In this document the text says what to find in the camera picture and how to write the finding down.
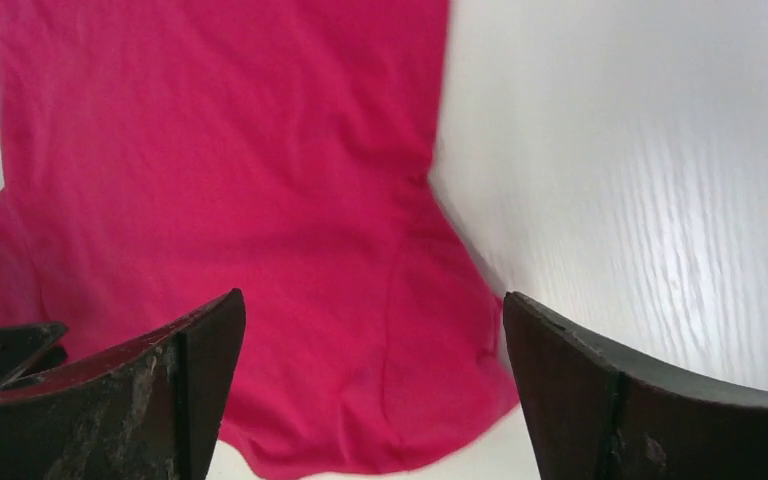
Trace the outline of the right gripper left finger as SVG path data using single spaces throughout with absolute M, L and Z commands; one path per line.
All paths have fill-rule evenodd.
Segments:
M 0 479 L 203 479 L 245 330 L 239 290 L 0 389 Z

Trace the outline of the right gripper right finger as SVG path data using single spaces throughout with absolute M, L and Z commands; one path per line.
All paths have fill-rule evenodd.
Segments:
M 768 479 L 768 391 L 700 375 L 519 292 L 503 324 L 544 479 Z

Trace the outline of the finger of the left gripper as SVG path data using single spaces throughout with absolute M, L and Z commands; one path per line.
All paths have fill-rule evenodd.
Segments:
M 67 332 L 61 322 L 0 327 L 0 389 L 65 363 L 61 339 Z

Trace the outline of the magenta t-shirt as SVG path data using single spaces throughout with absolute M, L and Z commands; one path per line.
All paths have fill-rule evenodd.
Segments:
M 266 479 L 415 469 L 518 404 L 429 185 L 445 1 L 0 1 L 0 325 L 84 356 L 231 289 L 220 436 Z

